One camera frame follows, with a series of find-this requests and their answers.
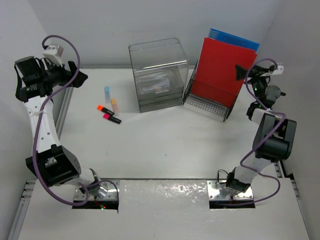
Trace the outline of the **blue folder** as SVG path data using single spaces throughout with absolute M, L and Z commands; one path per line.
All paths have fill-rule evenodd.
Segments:
M 255 53 L 258 51 L 260 44 L 246 38 L 242 38 L 230 33 L 226 33 L 214 28 L 211 28 L 208 37 L 213 40 L 217 40 L 229 45 L 242 47 L 246 49 L 253 50 Z

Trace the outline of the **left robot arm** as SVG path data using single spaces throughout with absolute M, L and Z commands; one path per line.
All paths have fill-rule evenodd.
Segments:
M 100 178 L 93 169 L 82 168 L 77 157 L 60 143 L 53 119 L 53 100 L 48 98 L 54 87 L 65 85 L 72 77 L 75 78 L 71 83 L 74 88 L 81 87 L 88 79 L 85 73 L 77 71 L 73 61 L 69 61 L 68 66 L 69 69 L 65 69 L 48 58 L 34 56 L 14 63 L 16 98 L 27 110 L 33 137 L 32 154 L 25 162 L 47 188 L 63 184 L 84 185 L 91 195 L 97 195 Z

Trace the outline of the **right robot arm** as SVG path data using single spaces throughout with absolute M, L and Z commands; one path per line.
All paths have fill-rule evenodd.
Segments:
M 287 119 L 284 113 L 273 111 L 276 100 L 285 93 L 267 81 L 281 71 L 282 68 L 275 65 L 269 68 L 255 65 L 251 70 L 235 65 L 236 80 L 244 80 L 246 88 L 252 88 L 250 94 L 255 101 L 248 107 L 246 115 L 258 125 L 258 129 L 250 152 L 227 175 L 223 190 L 230 196 L 245 193 L 263 169 L 288 159 L 292 152 L 297 122 Z

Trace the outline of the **red folder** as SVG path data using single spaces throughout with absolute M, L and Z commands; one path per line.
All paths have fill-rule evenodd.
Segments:
M 230 108 L 243 84 L 236 65 L 247 70 L 256 57 L 252 49 L 204 38 L 191 93 Z

